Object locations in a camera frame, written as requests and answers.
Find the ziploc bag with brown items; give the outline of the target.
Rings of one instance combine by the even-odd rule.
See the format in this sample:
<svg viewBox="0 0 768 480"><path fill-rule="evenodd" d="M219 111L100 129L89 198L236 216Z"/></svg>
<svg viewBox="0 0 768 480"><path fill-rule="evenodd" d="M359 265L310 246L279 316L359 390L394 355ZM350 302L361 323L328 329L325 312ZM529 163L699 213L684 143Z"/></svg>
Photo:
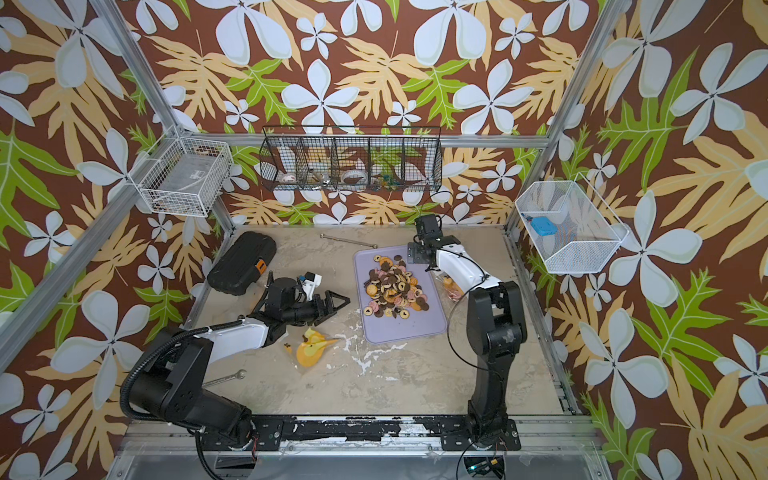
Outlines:
<svg viewBox="0 0 768 480"><path fill-rule="evenodd" d="M313 368L324 353L338 342L313 327L291 327L280 346L300 371Z"/></svg>

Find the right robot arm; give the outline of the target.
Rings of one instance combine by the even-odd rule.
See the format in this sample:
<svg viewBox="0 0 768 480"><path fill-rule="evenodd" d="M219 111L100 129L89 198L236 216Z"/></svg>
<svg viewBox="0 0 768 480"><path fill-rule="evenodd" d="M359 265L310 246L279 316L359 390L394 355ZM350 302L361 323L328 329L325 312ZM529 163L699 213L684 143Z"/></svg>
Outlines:
<svg viewBox="0 0 768 480"><path fill-rule="evenodd" d="M520 287L481 267L456 237L443 233L438 216L418 217L415 228L409 259L446 274L467 300L466 335L477 360L471 364L476 380L468 401L466 437L476 448L512 446L514 428L506 402L509 373L528 338Z"/></svg>

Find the ziploc bag with yellow toy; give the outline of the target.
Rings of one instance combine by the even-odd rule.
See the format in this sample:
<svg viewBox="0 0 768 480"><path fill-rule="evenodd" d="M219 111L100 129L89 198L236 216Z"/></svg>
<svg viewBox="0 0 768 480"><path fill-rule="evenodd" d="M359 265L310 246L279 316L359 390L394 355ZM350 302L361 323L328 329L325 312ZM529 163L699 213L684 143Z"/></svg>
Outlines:
<svg viewBox="0 0 768 480"><path fill-rule="evenodd" d="M454 302L458 302L464 295L464 291L447 274L440 275L441 284L446 295Z"/></svg>

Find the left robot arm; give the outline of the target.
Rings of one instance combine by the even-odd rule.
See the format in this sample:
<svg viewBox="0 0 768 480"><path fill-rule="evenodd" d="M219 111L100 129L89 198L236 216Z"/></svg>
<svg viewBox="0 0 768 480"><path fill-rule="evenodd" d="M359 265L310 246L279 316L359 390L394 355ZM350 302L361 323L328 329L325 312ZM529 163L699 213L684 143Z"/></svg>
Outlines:
<svg viewBox="0 0 768 480"><path fill-rule="evenodd" d="M308 294L299 278L270 277L249 314L191 330L168 327L158 334L120 388L121 410L132 420L185 428L200 442L244 447L253 441L252 412L203 386L209 365L271 346L289 326L320 325L350 303L333 291Z"/></svg>

